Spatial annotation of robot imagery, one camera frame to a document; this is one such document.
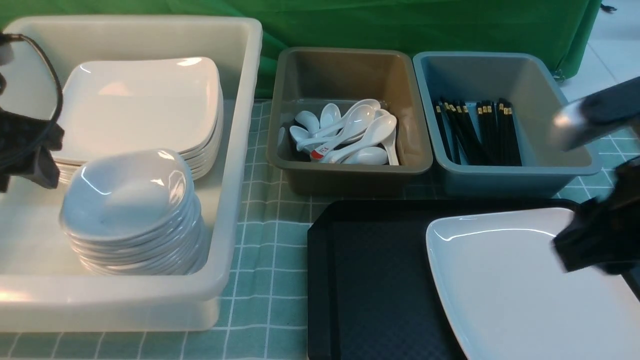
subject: red label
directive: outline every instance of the red label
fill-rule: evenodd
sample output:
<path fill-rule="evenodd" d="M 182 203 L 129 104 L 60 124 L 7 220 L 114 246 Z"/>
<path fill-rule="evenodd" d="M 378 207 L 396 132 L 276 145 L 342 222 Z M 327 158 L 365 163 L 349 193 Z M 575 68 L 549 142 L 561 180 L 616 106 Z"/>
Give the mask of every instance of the red label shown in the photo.
<path fill-rule="evenodd" d="M 316 159 L 316 160 L 320 160 L 320 159 L 322 159 L 324 156 L 323 156 L 322 154 L 320 154 L 319 152 L 317 152 L 317 151 L 313 150 L 313 151 L 311 152 L 311 157 L 312 157 L 312 158 L 314 158 L 314 159 Z"/>

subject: stack of plates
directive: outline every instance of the stack of plates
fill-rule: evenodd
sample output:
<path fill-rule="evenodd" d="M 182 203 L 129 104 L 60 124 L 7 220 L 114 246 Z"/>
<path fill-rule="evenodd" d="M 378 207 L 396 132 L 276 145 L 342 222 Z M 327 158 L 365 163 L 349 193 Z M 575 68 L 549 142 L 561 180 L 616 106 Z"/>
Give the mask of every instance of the stack of plates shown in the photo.
<path fill-rule="evenodd" d="M 158 148 L 199 179 L 218 155 L 223 96 L 211 59 L 91 61 L 73 70 L 64 98 L 65 138 L 53 154 L 62 183 L 87 161 Z"/>
<path fill-rule="evenodd" d="M 73 175 L 60 226 L 100 275 L 184 275 L 209 253 L 187 163 L 171 150 L 90 161 Z"/>

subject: white tile floor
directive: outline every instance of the white tile floor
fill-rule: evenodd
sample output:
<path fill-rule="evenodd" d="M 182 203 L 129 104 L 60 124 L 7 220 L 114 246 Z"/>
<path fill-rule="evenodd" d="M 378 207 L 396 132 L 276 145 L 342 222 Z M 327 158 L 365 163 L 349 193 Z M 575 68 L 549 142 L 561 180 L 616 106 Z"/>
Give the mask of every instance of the white tile floor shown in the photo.
<path fill-rule="evenodd" d="M 604 0 L 578 74 L 561 88 L 569 101 L 640 76 L 640 0 Z"/>

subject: green curtain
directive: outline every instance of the green curtain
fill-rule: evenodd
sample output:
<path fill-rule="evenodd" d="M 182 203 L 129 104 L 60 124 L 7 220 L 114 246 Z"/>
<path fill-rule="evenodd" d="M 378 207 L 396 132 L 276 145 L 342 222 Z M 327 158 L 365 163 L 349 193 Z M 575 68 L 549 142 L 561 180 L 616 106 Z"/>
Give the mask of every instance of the green curtain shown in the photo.
<path fill-rule="evenodd" d="M 257 97 L 273 91 L 290 46 L 533 54 L 577 72 L 600 0 L 1 0 L 0 26 L 30 15 L 190 14 L 253 17 L 264 28 Z"/>

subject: checkered tablecloth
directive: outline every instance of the checkered tablecloth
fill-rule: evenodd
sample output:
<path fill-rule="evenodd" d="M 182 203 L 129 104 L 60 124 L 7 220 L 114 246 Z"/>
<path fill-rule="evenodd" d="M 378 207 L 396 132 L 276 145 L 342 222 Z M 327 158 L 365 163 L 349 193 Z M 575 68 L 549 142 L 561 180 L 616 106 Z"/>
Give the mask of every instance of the checkered tablecloth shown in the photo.
<path fill-rule="evenodd" d="M 299 196 L 265 157 L 270 102 L 253 109 L 242 207 L 229 282 L 216 326 L 205 332 L 0 334 L 0 357 L 11 359 L 306 359 L 307 229 L 329 203 Z M 607 195 L 612 169 L 640 154 L 622 130 L 596 142 L 603 171 L 574 180 L 558 197 L 582 202 Z M 405 199 L 443 197 L 430 174 Z"/>

